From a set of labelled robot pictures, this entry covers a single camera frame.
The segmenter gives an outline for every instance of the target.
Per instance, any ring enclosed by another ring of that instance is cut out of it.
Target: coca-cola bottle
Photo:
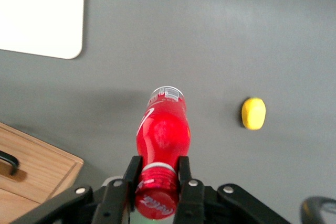
[[[156,89],[136,133],[143,169],[135,192],[135,206],[148,219],[171,217],[179,201],[177,166],[187,155],[190,130],[184,97],[178,89]]]

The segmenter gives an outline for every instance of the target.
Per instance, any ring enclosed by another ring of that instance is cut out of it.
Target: red bottle cap
[[[140,175],[135,192],[135,206],[148,219],[164,219],[173,215],[179,202],[177,175],[164,167],[153,167]]]

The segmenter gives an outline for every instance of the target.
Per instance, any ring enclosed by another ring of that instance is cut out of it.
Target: wooden surface
[[[18,172],[11,176],[10,164],[0,161],[0,224],[67,189],[83,166],[82,159],[2,123],[0,150],[20,162]],[[22,204],[17,212],[11,210],[15,204]]]
[[[0,224],[9,223],[37,206],[37,202],[0,189]]]

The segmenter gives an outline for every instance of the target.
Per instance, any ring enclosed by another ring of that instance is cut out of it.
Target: drawer handle
[[[0,159],[6,161],[6,162],[9,162],[11,165],[12,165],[12,171],[11,171],[11,175],[15,175],[16,172],[17,172],[17,169],[19,167],[19,160],[17,160],[16,157],[8,154],[8,153],[5,153],[3,151],[0,151]]]

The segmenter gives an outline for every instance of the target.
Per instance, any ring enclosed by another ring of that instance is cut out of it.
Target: yellow object
[[[253,97],[247,99],[242,107],[243,124],[249,130],[260,129],[265,121],[266,106],[262,99]]]

